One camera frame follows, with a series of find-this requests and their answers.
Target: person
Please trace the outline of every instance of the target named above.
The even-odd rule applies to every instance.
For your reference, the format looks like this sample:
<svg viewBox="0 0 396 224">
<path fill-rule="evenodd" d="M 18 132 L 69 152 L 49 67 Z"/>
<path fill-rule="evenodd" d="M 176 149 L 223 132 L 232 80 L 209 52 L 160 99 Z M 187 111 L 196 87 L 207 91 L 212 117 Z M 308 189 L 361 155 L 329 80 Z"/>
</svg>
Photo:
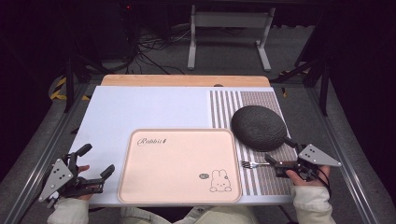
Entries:
<svg viewBox="0 0 396 224">
<path fill-rule="evenodd" d="M 89 165 L 80 166 L 79 171 L 89 169 Z M 321 166 L 318 174 L 328 181 L 330 166 Z M 328 200 L 330 194 L 318 181 L 303 181 L 294 171 L 287 175 L 293 182 L 291 195 L 300 224 L 326 223 L 333 224 L 332 206 Z M 55 204 L 55 211 L 49 216 L 49 224 L 86 224 L 89 222 L 89 199 L 91 195 L 74 198 L 62 198 Z M 121 208 L 121 224 L 170 224 L 166 219 L 136 207 Z M 175 224 L 258 224 L 253 212 L 246 206 L 196 206 Z"/>
</svg>

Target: white metal stand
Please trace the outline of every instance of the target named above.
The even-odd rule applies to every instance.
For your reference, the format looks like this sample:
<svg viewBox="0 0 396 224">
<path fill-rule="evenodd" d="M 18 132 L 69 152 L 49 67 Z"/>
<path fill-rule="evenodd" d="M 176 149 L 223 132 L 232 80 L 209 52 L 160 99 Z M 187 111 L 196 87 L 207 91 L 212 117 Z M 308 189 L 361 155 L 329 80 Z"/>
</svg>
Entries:
<svg viewBox="0 0 396 224">
<path fill-rule="evenodd" d="M 262 39 L 257 40 L 257 50 L 262 59 L 262 66 L 265 72 L 271 71 L 271 65 L 268 61 L 264 49 L 265 41 L 271 28 L 271 23 L 275 14 L 275 8 L 264 13 L 239 13 L 239 12 L 205 12 L 195 11 L 195 6 L 191 8 L 191 42 L 188 69 L 193 70 L 195 67 L 196 54 L 196 27 L 244 27 L 244 28 L 263 28 Z"/>
</svg>

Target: black oval object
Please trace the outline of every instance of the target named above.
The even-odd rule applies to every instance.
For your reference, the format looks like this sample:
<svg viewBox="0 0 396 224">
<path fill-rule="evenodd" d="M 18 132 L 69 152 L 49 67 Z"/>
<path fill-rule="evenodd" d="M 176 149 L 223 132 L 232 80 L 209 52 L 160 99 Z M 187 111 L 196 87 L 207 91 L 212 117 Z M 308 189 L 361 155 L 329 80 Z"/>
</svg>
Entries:
<svg viewBox="0 0 396 224">
<path fill-rule="evenodd" d="M 264 152 L 279 148 L 287 137 L 283 119 L 273 110 L 260 105 L 238 109 L 233 114 L 231 128 L 244 145 Z"/>
</svg>

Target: white desk leg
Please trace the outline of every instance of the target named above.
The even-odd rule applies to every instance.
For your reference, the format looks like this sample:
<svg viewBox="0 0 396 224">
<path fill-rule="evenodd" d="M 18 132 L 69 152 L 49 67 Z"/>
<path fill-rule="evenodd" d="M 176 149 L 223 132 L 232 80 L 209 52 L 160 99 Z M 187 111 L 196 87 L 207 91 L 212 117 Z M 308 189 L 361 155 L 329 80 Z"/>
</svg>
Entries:
<svg viewBox="0 0 396 224">
<path fill-rule="evenodd" d="M 270 32 L 272 20 L 274 18 L 275 14 L 275 8 L 272 7 L 270 9 L 270 12 L 268 13 L 268 19 L 264 27 L 264 33 L 262 35 L 262 40 L 256 41 L 257 43 L 257 50 L 259 51 L 260 58 L 262 59 L 262 66 L 264 67 L 265 72 L 271 72 L 271 65 L 270 62 L 268 61 L 267 54 L 264 49 L 265 41 L 267 40 L 268 33 Z"/>
<path fill-rule="evenodd" d="M 189 51 L 189 61 L 187 63 L 187 68 L 193 70 L 195 67 L 195 52 L 196 52 L 196 39 L 195 39 L 195 6 L 191 9 L 191 42 Z"/>
</svg>

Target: striped placemat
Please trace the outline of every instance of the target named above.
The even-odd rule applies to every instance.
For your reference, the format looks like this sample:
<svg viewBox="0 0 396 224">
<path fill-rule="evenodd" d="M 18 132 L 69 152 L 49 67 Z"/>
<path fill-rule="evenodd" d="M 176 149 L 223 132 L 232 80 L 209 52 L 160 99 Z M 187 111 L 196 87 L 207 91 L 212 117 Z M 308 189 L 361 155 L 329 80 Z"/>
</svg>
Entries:
<svg viewBox="0 0 396 224">
<path fill-rule="evenodd" d="M 233 113 L 246 105 L 262 105 L 275 111 L 283 118 L 272 89 L 265 91 L 210 91 L 213 128 L 231 129 Z M 265 162 L 264 153 L 254 151 L 235 139 L 236 152 L 240 161 Z M 295 150 L 286 144 L 269 152 L 278 161 L 295 161 Z M 245 169 L 240 167 L 242 195 L 290 195 L 291 182 L 277 178 L 274 168 Z"/>
</svg>

